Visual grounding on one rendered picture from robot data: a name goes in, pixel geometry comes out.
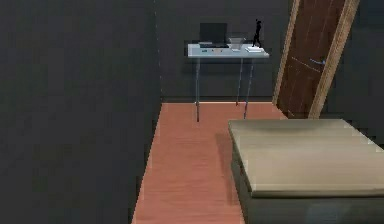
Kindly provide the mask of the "beige bed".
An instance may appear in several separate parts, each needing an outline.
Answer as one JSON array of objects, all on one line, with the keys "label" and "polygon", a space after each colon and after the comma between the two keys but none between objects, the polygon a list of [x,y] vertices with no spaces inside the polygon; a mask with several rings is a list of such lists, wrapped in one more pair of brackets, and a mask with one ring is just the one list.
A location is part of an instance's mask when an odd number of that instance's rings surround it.
[{"label": "beige bed", "polygon": [[342,119],[231,120],[245,224],[384,224],[384,149]]}]

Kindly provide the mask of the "brown wooden room door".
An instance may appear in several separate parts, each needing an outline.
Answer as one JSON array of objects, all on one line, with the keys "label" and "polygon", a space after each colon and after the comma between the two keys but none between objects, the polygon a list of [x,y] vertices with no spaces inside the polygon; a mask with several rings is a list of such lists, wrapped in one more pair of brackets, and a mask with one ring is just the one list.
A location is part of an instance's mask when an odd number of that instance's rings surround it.
[{"label": "brown wooden room door", "polygon": [[[360,0],[293,0],[272,103],[290,119],[320,117]],[[310,61],[325,60],[325,65]]]}]

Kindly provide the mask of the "grey bowl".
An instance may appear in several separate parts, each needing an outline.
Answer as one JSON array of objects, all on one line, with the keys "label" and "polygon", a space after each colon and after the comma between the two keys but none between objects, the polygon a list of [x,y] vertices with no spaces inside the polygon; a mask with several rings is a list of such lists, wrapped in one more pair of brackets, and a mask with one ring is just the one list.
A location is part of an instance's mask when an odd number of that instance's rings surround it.
[{"label": "grey bowl", "polygon": [[230,48],[235,50],[240,50],[244,41],[245,41],[245,38],[243,37],[231,37],[229,39]]}]

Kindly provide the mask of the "black figurine statue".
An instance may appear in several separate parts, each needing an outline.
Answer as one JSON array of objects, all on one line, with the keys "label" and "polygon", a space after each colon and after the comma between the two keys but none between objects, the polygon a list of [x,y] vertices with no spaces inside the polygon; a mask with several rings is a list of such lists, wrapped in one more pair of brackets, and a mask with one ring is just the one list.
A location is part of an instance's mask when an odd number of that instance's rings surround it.
[{"label": "black figurine statue", "polygon": [[253,42],[252,42],[252,47],[262,47],[262,44],[261,44],[261,41],[260,41],[260,31],[261,31],[261,21],[256,19],[256,30],[255,30],[255,34],[254,34],[254,37],[253,37]]}]

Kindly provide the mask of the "black laptop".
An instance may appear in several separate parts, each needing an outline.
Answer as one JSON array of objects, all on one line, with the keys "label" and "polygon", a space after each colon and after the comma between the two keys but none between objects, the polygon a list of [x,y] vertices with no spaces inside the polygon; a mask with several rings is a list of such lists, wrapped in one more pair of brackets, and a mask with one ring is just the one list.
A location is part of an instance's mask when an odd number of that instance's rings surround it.
[{"label": "black laptop", "polygon": [[227,48],[227,24],[201,23],[199,46],[201,48]]}]

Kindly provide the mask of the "pale blue desk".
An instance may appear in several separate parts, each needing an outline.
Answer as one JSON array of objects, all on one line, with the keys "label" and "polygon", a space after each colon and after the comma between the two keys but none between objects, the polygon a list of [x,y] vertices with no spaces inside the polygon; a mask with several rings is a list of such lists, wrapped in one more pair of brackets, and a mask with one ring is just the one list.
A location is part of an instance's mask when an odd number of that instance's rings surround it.
[{"label": "pale blue desk", "polygon": [[[252,85],[252,79],[254,74],[254,62],[257,59],[268,59],[270,54],[265,52],[261,53],[250,53],[245,50],[249,47],[249,44],[242,45],[240,50],[232,50],[231,48],[201,48],[199,44],[188,44],[187,45],[187,57],[189,59],[196,60],[196,72],[195,72],[195,106],[196,106],[196,121],[200,121],[200,68],[202,59],[239,59],[240,60],[240,72],[239,80],[242,80],[242,68],[245,59],[251,60],[251,68],[249,73],[247,94],[245,99],[243,118],[247,116],[249,95]],[[238,82],[238,89],[241,89],[241,82]]]}]

